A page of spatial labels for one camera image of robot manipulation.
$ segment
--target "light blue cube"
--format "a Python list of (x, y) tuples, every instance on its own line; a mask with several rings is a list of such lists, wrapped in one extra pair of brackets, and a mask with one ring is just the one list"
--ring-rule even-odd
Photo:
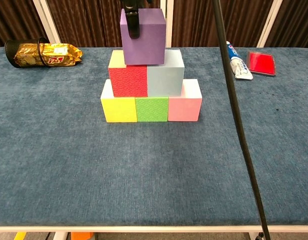
[(181, 96), (184, 69), (181, 51), (166, 49), (164, 64), (147, 66), (148, 97)]

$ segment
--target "green cube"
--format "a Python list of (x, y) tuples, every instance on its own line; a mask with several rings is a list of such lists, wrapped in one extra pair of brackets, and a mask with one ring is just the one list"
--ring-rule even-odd
[(138, 122), (168, 121), (168, 97), (136, 97), (135, 102)]

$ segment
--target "gold foil wrapper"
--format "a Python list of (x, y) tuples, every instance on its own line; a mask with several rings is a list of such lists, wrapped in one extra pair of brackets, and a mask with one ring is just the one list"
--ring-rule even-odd
[(49, 66), (66, 67), (74, 66), (81, 62), (82, 51), (67, 43), (40, 43), (40, 55), (36, 43), (21, 43), (15, 54), (14, 61), (21, 67)]

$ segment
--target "black mesh pen holder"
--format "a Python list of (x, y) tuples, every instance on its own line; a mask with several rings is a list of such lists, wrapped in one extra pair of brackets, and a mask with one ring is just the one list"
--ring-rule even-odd
[[(44, 62), (41, 50), (40, 50), (40, 44), (48, 44), (50, 43), (45, 37), (40, 37), (37, 39), (26, 39), (26, 40), (7, 40), (5, 42), (5, 54), (10, 64), (12, 64), (15, 68), (28, 68), (28, 67), (48, 67), (46, 63)], [(40, 61), (35, 60), (34, 58), (31, 59), (31, 55), (28, 56), (29, 61), (31, 61), (30, 64), (23, 63), (22, 61), (15, 60), (15, 56), (21, 46), (21, 44), (36, 44), (36, 51), (32, 52), (31, 54), (36, 55), (39, 57)]]

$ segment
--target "black pole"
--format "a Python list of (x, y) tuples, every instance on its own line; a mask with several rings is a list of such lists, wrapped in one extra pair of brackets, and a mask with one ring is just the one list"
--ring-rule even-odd
[(266, 240), (271, 240), (265, 213), (264, 213), (264, 208), (263, 208), (263, 203), (261, 199), (258, 182), (255, 176), (254, 167), (253, 167), (252, 159), (250, 156), (248, 144), (245, 139), (243, 124), (242, 124), (242, 119), (241, 119), (241, 114), (240, 114), (240, 108), (239, 108), (238, 99), (237, 99), (236, 92), (235, 92), (233, 73), (232, 73), (232, 69), (230, 66), (230, 58), (229, 58), (229, 53), (228, 53), (228, 47), (226, 44), (227, 40), (226, 40), (226, 34), (225, 34), (221, 3), (220, 3), (220, 0), (213, 0), (212, 3), (213, 3), (214, 15), (215, 15), (219, 48), (220, 48), (220, 53), (222, 57), (225, 78), (226, 78), (228, 97), (229, 97), (230, 106), (231, 106), (234, 121), (235, 121), (239, 144), (240, 144), (240, 147), (242, 149), (243, 156), (245, 159), (245, 163), (246, 163), (246, 167), (247, 167), (247, 171), (249, 175), (249, 180), (250, 180), (250, 183), (253, 189), (260, 221), (262, 224), (263, 233), (265, 235)]

